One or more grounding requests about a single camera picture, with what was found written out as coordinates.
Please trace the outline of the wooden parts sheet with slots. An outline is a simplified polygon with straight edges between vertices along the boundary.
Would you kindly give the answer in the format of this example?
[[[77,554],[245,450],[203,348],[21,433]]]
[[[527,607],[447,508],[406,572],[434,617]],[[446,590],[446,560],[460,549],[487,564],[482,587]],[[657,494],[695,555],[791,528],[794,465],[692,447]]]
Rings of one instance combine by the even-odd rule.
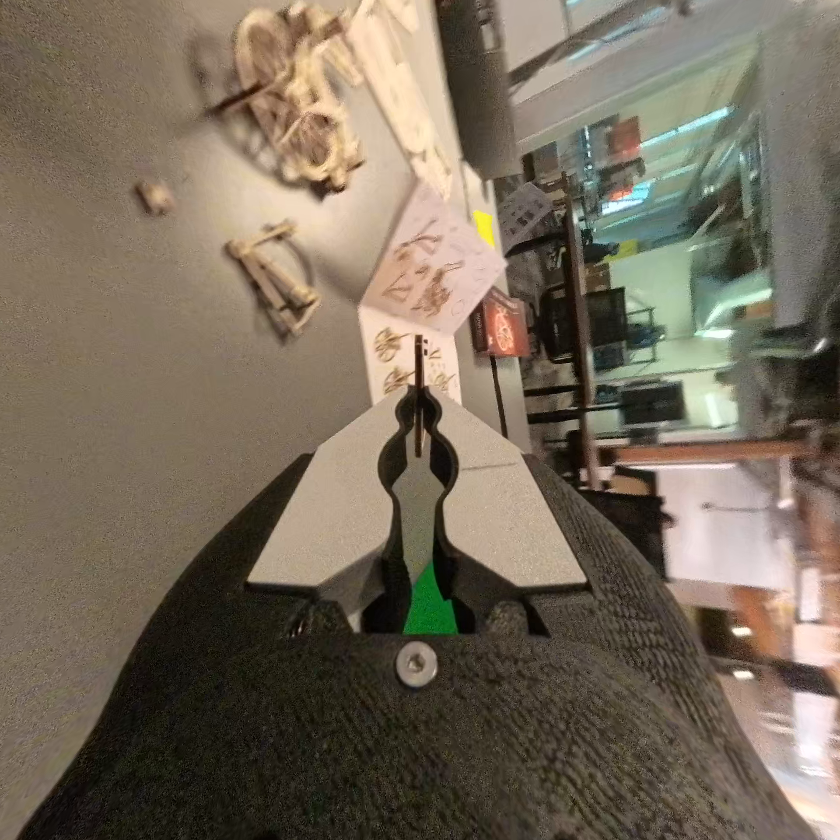
[[[448,202],[454,183],[452,166],[414,79],[411,76],[397,78],[389,96],[388,104],[384,106],[385,115],[406,161],[418,181]]]

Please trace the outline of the thin dark wooden part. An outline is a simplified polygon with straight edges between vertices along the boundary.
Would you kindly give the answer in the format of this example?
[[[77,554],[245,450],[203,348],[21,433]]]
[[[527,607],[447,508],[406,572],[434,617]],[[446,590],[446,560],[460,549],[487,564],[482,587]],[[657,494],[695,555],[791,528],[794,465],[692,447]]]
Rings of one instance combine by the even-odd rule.
[[[421,333],[414,335],[414,455],[420,459],[424,452],[424,337]]]

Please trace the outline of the shelf with orange machines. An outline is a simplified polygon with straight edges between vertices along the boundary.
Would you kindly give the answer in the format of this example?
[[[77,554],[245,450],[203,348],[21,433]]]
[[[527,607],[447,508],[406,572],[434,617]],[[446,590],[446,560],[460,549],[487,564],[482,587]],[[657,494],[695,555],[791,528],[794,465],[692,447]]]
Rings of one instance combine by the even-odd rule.
[[[584,191],[598,204],[629,197],[646,174],[639,118],[615,113],[582,130]]]

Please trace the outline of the printed leaflet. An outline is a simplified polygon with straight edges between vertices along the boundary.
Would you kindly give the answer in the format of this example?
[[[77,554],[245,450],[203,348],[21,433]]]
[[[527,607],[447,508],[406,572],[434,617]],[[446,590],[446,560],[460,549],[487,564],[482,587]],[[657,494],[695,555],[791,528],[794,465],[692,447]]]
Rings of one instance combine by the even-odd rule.
[[[513,256],[515,249],[530,240],[544,218],[553,214],[553,201],[539,184],[525,182],[498,207],[502,253]]]

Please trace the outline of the wooden bicycle model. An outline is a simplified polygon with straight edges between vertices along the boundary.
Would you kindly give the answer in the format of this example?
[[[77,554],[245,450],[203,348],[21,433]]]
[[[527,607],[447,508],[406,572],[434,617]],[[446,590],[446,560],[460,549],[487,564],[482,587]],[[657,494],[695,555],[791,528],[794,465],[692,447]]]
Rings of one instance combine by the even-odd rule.
[[[236,93],[206,109],[210,117],[247,111],[287,183],[341,193],[364,164],[361,141],[333,77],[364,83],[349,42],[350,14],[315,3],[252,9],[233,36]]]

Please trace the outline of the black mesh office chair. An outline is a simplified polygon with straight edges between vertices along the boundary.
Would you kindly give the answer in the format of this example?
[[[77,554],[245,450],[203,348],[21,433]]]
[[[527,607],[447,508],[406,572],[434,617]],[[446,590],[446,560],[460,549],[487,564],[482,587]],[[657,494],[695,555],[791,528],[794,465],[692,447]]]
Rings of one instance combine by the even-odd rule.
[[[633,544],[660,579],[667,579],[665,532],[676,519],[664,509],[662,498],[612,490],[579,490],[579,494]]]

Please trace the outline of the assembly instruction booklet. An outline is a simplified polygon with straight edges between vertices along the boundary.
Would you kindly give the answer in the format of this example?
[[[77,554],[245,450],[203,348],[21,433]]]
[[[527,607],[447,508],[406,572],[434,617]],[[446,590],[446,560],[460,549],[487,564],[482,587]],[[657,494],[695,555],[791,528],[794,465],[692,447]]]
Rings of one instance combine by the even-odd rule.
[[[507,266],[476,221],[458,215],[416,181],[396,216],[358,307],[373,405],[415,384],[420,338],[423,383],[462,402],[455,336]]]

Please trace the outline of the small wooden model part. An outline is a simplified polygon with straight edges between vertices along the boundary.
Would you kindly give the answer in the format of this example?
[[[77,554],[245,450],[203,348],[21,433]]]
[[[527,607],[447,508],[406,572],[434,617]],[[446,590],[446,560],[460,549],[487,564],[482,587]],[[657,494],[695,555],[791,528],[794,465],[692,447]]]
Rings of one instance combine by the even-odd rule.
[[[144,211],[150,216],[166,216],[175,209],[174,195],[162,182],[139,181],[135,183],[134,191]]]

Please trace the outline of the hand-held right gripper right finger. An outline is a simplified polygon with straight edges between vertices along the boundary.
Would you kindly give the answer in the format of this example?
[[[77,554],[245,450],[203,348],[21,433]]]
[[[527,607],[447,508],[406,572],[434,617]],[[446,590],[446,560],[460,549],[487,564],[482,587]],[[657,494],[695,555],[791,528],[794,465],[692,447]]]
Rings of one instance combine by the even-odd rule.
[[[469,611],[587,587],[587,578],[519,446],[447,397],[423,390],[434,512],[434,572]]]

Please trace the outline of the dark red product box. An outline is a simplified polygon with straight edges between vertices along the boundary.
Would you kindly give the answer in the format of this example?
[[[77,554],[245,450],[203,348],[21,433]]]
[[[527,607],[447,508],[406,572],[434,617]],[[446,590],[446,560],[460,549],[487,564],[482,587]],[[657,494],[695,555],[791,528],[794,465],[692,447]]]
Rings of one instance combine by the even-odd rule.
[[[474,354],[491,358],[528,358],[531,354],[527,307],[491,287],[469,316]]]

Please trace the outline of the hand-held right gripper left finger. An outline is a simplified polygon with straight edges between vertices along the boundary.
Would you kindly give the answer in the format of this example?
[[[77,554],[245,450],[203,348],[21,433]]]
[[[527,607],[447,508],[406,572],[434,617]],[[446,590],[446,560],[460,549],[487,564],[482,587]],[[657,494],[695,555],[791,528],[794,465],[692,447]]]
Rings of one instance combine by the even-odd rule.
[[[404,587],[395,485],[408,465],[414,408],[415,390],[399,388],[317,448],[249,586],[321,599],[375,599]]]

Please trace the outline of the small wooden frame with band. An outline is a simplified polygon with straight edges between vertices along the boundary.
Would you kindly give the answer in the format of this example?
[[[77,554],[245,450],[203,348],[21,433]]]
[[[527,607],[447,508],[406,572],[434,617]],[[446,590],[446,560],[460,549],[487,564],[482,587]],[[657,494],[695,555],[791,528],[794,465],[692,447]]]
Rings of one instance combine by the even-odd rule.
[[[264,226],[256,235],[231,238],[224,251],[238,262],[259,305],[283,340],[301,336],[322,304],[307,257],[292,240],[290,218]]]

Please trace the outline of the green storage bin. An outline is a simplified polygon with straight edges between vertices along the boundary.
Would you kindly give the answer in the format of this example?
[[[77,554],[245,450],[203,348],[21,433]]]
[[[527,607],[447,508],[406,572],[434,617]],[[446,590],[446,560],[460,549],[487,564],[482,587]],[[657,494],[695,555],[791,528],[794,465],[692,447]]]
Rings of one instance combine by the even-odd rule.
[[[413,585],[412,602],[404,624],[405,636],[450,636],[458,634],[455,611],[438,587],[434,563],[430,562]]]

